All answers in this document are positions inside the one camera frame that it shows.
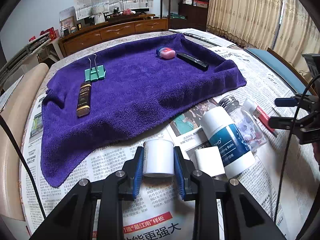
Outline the beige patterned curtain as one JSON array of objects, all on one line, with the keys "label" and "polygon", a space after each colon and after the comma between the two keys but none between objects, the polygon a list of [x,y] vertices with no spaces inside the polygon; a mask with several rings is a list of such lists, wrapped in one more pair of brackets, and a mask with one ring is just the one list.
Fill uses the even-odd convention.
[{"label": "beige patterned curtain", "polygon": [[319,30],[299,0],[209,0],[207,29],[242,47],[271,48],[311,79],[302,55],[319,53]]}]

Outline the purple towel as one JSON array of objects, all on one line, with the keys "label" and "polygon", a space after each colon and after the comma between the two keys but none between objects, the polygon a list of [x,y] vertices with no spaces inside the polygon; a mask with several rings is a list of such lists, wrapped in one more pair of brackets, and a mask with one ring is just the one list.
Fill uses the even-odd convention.
[{"label": "purple towel", "polygon": [[[156,50],[168,47],[209,65],[206,72],[175,56],[165,60]],[[196,104],[246,85],[227,60],[182,34],[127,42],[97,53],[106,70],[92,83],[90,113],[78,118],[79,90],[89,60],[61,68],[47,84],[42,102],[41,171],[59,187],[95,149],[134,138]]]}]

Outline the pink blue eraser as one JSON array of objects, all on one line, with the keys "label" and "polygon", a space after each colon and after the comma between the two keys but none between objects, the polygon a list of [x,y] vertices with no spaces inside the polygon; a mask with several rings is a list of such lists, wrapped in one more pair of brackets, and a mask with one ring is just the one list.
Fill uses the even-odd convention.
[{"label": "pink blue eraser", "polygon": [[176,51],[168,47],[161,47],[156,50],[156,55],[162,59],[169,60],[176,56]]}]

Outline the brown gold tube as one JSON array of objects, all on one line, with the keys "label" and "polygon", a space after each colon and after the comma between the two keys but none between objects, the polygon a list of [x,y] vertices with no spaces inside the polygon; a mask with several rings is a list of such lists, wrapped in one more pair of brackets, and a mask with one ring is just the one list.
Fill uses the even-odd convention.
[{"label": "brown gold tube", "polygon": [[91,89],[91,81],[86,81],[80,86],[78,104],[76,107],[76,116],[78,118],[86,116],[90,113]]}]

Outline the black rectangular lighter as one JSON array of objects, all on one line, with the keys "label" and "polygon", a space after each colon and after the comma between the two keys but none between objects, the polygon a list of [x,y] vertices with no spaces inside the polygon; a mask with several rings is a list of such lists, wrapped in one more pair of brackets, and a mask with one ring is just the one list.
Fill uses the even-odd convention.
[{"label": "black rectangular lighter", "polygon": [[187,55],[186,53],[177,52],[176,56],[183,60],[184,62],[191,64],[192,66],[196,67],[199,70],[206,72],[209,68],[209,65],[193,56]]}]

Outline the clear candy bottle silver lid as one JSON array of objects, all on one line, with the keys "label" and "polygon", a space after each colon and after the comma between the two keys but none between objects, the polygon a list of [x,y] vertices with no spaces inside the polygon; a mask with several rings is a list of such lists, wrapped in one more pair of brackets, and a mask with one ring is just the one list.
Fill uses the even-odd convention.
[{"label": "clear candy bottle silver lid", "polygon": [[261,128],[258,126],[252,114],[233,95],[227,95],[219,101],[219,106],[231,116],[245,142],[251,151],[255,153],[257,149],[267,143]]}]

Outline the wooden tv cabinet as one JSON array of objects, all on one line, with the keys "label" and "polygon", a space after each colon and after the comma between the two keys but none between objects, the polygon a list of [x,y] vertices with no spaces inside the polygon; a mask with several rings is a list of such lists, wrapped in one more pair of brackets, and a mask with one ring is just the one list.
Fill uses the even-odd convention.
[{"label": "wooden tv cabinet", "polygon": [[85,27],[59,40],[64,57],[105,41],[133,34],[168,30],[168,19],[154,14],[127,15]]}]

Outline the white square charger plug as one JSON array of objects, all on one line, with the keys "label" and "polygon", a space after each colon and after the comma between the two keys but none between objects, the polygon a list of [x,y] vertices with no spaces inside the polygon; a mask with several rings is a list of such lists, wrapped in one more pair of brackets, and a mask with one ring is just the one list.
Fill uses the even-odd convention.
[{"label": "white square charger plug", "polygon": [[225,174],[225,168],[217,146],[195,150],[195,160],[197,169],[211,177]]}]

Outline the small white round jar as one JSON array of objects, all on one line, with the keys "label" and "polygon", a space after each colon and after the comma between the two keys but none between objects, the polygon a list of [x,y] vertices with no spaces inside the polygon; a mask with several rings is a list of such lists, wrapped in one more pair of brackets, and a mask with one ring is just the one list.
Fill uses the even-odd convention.
[{"label": "small white round jar", "polygon": [[169,178],[174,176],[174,143],[152,139],[143,144],[143,176]]}]

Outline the folded newspaper far side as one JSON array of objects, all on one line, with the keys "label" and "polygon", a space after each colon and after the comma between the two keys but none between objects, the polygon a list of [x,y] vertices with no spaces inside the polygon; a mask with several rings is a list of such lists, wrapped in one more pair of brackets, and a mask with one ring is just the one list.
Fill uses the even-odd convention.
[{"label": "folded newspaper far side", "polygon": [[184,36],[192,37],[203,42],[207,42],[214,46],[231,48],[235,44],[231,41],[228,41],[224,38],[216,36],[207,31],[201,31],[194,28],[184,28],[184,29],[169,29],[169,31],[174,33],[182,33]]}]

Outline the white blue balm bottle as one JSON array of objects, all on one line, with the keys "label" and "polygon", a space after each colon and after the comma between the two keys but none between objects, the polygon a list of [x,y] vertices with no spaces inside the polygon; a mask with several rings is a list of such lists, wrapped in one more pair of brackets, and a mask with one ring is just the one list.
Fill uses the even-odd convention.
[{"label": "white blue balm bottle", "polygon": [[219,149],[228,179],[255,164],[255,157],[231,116],[221,106],[204,113],[201,127],[212,146]]}]

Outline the pink highlighter pen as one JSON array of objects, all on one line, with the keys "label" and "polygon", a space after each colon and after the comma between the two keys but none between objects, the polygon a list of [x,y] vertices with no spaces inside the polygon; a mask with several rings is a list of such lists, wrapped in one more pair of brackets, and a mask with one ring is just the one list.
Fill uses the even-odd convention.
[{"label": "pink highlighter pen", "polygon": [[249,113],[256,117],[274,137],[277,137],[278,133],[276,130],[271,128],[268,124],[269,116],[255,101],[253,101],[251,98],[247,98],[244,101],[243,106],[249,111]]}]

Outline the green binder clip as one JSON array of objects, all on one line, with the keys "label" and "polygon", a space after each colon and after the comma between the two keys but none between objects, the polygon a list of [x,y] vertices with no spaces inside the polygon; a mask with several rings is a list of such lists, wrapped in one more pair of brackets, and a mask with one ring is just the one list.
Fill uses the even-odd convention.
[{"label": "green binder clip", "polygon": [[97,65],[96,59],[97,55],[92,54],[88,57],[89,59],[89,68],[85,70],[85,81],[98,81],[104,80],[106,75],[106,70],[103,65]]}]

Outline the dark wooden shelf unit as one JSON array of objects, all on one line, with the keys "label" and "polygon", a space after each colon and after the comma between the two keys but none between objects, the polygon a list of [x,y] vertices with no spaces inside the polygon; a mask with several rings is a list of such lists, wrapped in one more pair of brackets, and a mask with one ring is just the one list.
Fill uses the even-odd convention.
[{"label": "dark wooden shelf unit", "polygon": [[168,20],[169,29],[207,30],[209,0],[161,0],[160,17]]}]

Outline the newspaper sheets on table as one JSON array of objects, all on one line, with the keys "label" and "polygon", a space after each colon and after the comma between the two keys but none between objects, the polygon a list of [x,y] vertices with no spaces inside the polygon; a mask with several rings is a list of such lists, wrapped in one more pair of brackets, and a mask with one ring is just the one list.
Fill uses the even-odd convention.
[{"label": "newspaper sheets on table", "polygon": [[[225,59],[233,60],[247,84],[232,91],[239,102],[255,101],[268,115],[288,116],[294,108],[276,107],[274,100],[293,96],[293,91],[274,72],[243,50],[215,48]],[[206,100],[133,141],[94,150],[58,188],[51,187],[42,175],[41,105],[39,96],[34,105],[23,146],[23,155],[31,176],[21,173],[24,213],[31,232],[45,215],[82,178],[97,181],[122,168],[137,147],[149,139],[165,139],[180,146],[185,158],[194,158],[199,148],[209,146],[200,128],[203,114],[214,107],[215,100]],[[263,129],[267,143],[255,153],[255,164],[238,175],[242,185],[271,216],[287,239],[295,239],[310,212],[319,185],[318,165],[311,145],[300,145],[287,131],[272,135]],[[123,203],[126,239],[191,239],[194,203],[184,202],[178,195],[175,178],[145,178],[134,202]]]}]

